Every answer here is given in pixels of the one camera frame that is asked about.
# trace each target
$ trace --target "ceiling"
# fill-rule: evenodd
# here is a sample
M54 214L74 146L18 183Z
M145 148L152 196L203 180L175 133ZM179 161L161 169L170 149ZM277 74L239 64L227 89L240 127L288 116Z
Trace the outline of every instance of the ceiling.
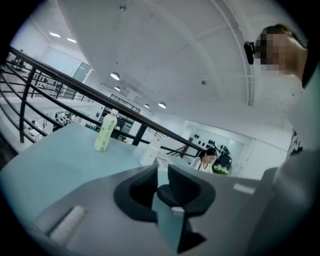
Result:
M119 86L124 95L135 92L134 101L149 104L152 112L183 116L188 107L201 111L234 104L287 113L302 94L294 77L248 65L243 50L245 40L255 41L264 27L276 23L302 35L271 0L57 2L49 1L43 11L41 29L75 38L77 44L64 43L81 49L105 86ZM120 81L110 77L112 72Z

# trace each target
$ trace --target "fluorescent light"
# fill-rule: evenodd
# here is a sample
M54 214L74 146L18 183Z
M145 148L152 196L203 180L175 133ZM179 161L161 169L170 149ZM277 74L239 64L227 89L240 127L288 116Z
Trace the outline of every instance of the fluorescent light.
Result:
M117 80L117 81L120 80L120 75L119 75L118 72L113 72L113 73L110 74L110 76L111 76L112 78L114 78L115 80Z
M158 105L163 109L167 108L166 103L164 103L164 102L160 102Z
M54 37L57 37L57 38L59 38L59 37L60 37L60 35L55 34L55 33L51 33L51 32L49 32L49 34L50 34L51 36L54 36Z
M73 39L70 39L70 38L66 38L66 39L68 39L69 41L74 42L74 43L77 42L76 40L73 40Z

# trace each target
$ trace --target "black hair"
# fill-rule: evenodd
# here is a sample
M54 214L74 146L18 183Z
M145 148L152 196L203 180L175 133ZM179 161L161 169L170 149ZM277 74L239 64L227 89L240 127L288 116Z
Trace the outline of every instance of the black hair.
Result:
M267 35L272 34L287 34L295 39L303 48L307 48L306 45L299 39L297 34L288 26L283 24L267 26L264 30L262 30L255 42L255 56L256 58L260 59L261 64L272 64L270 60L267 59L267 45L269 45Z
M207 156L217 156L217 151L215 148L210 147L207 150L201 151L199 157L203 158L205 154L207 154Z

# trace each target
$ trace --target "bottle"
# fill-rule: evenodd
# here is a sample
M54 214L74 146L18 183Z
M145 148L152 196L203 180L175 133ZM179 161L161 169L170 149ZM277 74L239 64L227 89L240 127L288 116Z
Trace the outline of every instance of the bottle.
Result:
M159 154L160 147L161 145L158 139L152 140L140 158L139 164L142 166L152 165L156 159L156 156Z
M98 138L96 138L94 143L95 150L99 152L107 150L111 133L117 125L117 114L118 110L112 109L111 113L104 117Z

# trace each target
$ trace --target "handrail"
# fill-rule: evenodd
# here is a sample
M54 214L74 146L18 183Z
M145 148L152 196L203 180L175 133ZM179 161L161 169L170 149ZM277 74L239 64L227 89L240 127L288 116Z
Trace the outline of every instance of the handrail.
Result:
M14 55L16 55L17 57L19 57L24 62L35 67L40 72L47 74L52 79L63 83L64 85L72 88L73 90L75 90L76 92L79 92L82 95L90 96L90 98L92 100L94 100L104 106L107 104L107 105L111 106L112 108L117 109L120 114L123 114L123 115L127 116L128 118L131 118L131 119L141 123L142 126L150 127L156 131L159 131L162 134L169 136L172 139L174 139L180 143L186 144L194 149L197 149L198 151L202 150L201 147L189 142L188 140L178 136L177 134L168 130L167 128L151 121L150 119L144 117L143 115L138 114L137 112L133 111L132 109L129 109L128 107L126 107L126 106L118 103L117 101L107 97L106 95L100 93L99 91L75 80L74 78L72 78L66 74L63 74L63 73L59 72L58 70L31 58L30 56L22 53L21 51L18 51L17 49L15 49L13 47L10 47L10 52L13 53ZM92 120L92 123L97 124L99 122Z

